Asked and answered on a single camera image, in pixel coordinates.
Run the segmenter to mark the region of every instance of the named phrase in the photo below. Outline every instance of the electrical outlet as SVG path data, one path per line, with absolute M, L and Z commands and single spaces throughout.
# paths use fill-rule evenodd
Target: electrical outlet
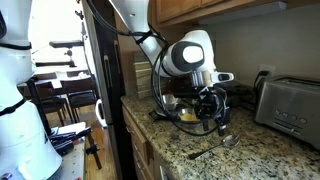
M 275 70 L 276 70 L 276 67 L 275 67 L 275 66 L 273 66 L 273 65 L 266 65 L 266 64 L 260 65 L 260 68 L 259 68 L 259 72 L 260 72 L 260 71 L 268 71 L 268 72 L 269 72 L 269 75 L 268 75 L 268 76 L 274 76 Z

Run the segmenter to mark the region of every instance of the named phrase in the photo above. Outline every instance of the cabinet door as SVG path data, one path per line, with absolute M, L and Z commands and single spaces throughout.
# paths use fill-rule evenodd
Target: cabinet door
M 222 1 L 227 1 L 227 0 L 201 0 L 201 7 L 217 4 Z
M 166 21 L 200 7 L 201 0 L 157 0 L 157 20 Z

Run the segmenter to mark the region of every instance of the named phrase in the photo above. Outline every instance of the backsplash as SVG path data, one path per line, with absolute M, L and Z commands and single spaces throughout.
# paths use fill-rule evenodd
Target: backsplash
M 260 65 L 275 75 L 320 79 L 320 5 L 204 27 L 213 37 L 218 71 L 253 85 Z

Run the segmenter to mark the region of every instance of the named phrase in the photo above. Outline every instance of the lower cabinet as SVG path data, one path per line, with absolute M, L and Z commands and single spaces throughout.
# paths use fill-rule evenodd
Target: lower cabinet
M 128 110 L 122 106 L 127 131 L 131 134 L 134 164 L 139 180 L 157 180 L 154 175 L 153 148 L 142 134 Z

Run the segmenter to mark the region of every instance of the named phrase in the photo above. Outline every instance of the table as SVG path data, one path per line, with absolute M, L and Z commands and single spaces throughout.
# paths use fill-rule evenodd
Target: table
M 84 130 L 86 123 L 81 122 L 59 128 L 58 134 Z M 83 180 L 85 177 L 85 141 L 74 146 L 74 149 L 62 157 L 59 169 L 49 180 Z

